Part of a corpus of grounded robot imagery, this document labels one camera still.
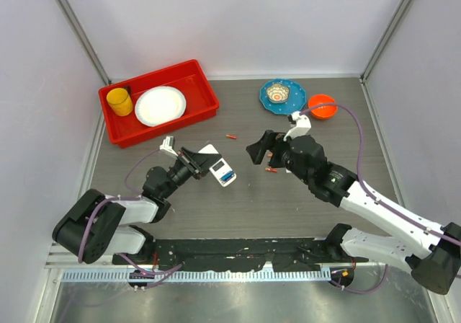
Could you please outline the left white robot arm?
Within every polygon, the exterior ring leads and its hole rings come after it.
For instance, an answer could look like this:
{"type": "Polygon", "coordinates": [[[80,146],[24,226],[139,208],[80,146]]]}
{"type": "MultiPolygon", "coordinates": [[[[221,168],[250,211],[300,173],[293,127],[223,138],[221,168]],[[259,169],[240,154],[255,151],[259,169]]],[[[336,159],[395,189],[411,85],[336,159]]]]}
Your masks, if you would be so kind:
{"type": "Polygon", "coordinates": [[[187,180],[202,179],[222,158],[212,146],[199,152],[182,147],[171,167],[148,170],[141,193],[135,197],[110,197],[87,190],[56,224],[52,239],[80,263],[92,264],[102,255],[123,253],[144,265],[152,259],[153,246],[147,233],[134,225],[161,221],[171,207],[168,198],[187,180]]]}

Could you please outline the white remote control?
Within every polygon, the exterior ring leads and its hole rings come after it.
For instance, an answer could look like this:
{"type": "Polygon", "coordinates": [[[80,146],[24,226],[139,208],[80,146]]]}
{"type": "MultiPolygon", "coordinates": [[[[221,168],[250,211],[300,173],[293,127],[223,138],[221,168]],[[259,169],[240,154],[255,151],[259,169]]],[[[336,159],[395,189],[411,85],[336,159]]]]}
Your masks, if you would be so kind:
{"type": "MultiPolygon", "coordinates": [[[[199,150],[199,152],[201,154],[220,154],[218,150],[212,144],[208,144],[204,146],[203,148],[199,150]]],[[[227,163],[227,161],[224,160],[223,157],[221,157],[217,162],[215,162],[211,166],[209,171],[214,176],[214,178],[220,183],[222,187],[229,186],[237,178],[236,172],[231,168],[231,166],[227,163]],[[228,172],[234,172],[234,176],[230,178],[227,182],[221,181],[220,178],[228,172]]]]}

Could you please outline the blue battery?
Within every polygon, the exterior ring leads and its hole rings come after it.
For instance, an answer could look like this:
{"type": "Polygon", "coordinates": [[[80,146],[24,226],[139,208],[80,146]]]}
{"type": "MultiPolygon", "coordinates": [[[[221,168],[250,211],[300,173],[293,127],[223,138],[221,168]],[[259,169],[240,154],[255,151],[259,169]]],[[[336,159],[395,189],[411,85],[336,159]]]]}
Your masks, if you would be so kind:
{"type": "Polygon", "coordinates": [[[234,176],[234,172],[228,172],[226,174],[224,174],[220,180],[223,181],[223,182],[227,182],[230,178],[232,178],[234,176]]]}

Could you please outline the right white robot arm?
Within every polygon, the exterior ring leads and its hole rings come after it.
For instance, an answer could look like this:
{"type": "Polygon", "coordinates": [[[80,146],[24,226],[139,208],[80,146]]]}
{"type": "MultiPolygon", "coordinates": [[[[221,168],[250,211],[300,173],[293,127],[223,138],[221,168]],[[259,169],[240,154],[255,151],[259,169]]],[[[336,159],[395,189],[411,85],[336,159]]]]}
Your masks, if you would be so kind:
{"type": "Polygon", "coordinates": [[[290,138],[266,130],[246,151],[254,164],[271,153],[269,165],[287,169],[319,200],[361,216],[388,233],[365,234],[350,226],[337,226],[338,236],[325,244],[329,259],[340,262],[349,255],[397,267],[427,290],[446,295],[460,270],[460,225],[443,226],[422,218],[379,194],[358,174],[327,160],[322,145],[312,136],[290,138]]]}

